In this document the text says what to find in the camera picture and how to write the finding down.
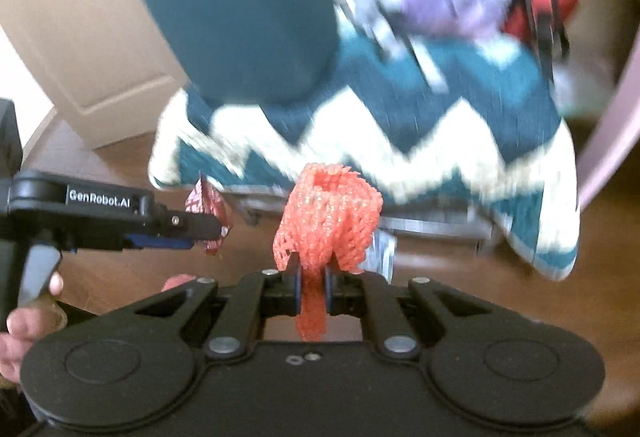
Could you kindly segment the person left hand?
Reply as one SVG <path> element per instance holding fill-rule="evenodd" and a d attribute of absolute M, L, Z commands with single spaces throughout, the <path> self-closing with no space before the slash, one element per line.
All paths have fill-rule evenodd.
<path fill-rule="evenodd" d="M 20 385 L 22 361 L 35 342 L 66 327 L 67 315 L 56 301 L 63 287 L 63 279 L 56 271 L 50 279 L 48 293 L 9 314 L 0 342 L 2 389 Z"/>

